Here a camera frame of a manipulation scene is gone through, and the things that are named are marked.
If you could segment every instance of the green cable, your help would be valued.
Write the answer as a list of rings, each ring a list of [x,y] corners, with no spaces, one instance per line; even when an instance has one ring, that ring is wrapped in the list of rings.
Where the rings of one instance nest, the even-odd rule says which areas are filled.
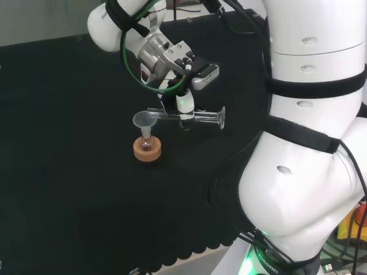
[[[130,67],[128,66],[128,63],[127,63],[127,59],[126,59],[126,33],[123,34],[123,37],[122,37],[123,41],[122,41],[122,53],[123,53],[123,62],[125,64],[125,67],[127,68],[128,72],[132,75],[132,77],[144,88],[147,88],[155,93],[160,93],[160,94],[164,94],[166,92],[171,92],[173,90],[176,90],[177,88],[179,88],[183,83],[184,83],[184,80],[185,80],[185,77],[186,76],[183,76],[183,78],[181,79],[181,81],[179,83],[177,83],[175,86],[171,87],[171,88],[167,88],[167,89],[156,89],[156,88],[152,88],[152,87],[149,87],[148,85],[145,85],[144,83],[142,83],[140,81],[140,79],[138,79],[134,73],[131,71]]]

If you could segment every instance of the velcro strap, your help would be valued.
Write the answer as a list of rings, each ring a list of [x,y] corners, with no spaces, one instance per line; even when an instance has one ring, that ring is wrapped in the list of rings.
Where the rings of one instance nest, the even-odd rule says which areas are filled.
[[[150,32],[148,28],[138,24],[134,17],[130,17],[117,0],[106,1],[106,12],[116,26],[123,32],[135,29],[142,37],[147,36]]]
[[[346,96],[363,88],[367,79],[367,65],[365,70],[353,77],[315,83],[288,82],[277,79],[266,79],[266,90],[274,95],[292,97],[294,99],[328,99]]]
[[[335,153],[339,147],[339,139],[274,116],[265,118],[263,130],[288,142],[328,154]]]

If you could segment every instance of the green indicator light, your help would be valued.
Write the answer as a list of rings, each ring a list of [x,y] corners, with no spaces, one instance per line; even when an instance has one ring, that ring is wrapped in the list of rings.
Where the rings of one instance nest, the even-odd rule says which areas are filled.
[[[252,270],[252,262],[249,257],[247,257],[240,268],[239,275],[249,275]]]

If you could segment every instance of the white wall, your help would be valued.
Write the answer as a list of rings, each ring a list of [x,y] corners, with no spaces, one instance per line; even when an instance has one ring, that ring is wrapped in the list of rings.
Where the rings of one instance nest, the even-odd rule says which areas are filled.
[[[101,0],[0,0],[0,46],[87,33]]]

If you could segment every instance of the glass tube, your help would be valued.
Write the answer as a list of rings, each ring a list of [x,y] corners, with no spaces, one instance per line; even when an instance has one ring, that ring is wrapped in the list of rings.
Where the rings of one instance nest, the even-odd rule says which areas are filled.
[[[181,120],[178,113],[168,114],[164,109],[148,108],[148,113],[155,119]],[[195,112],[195,122],[200,123],[216,123],[220,129],[224,128],[225,123],[225,107],[218,113],[215,112]]]

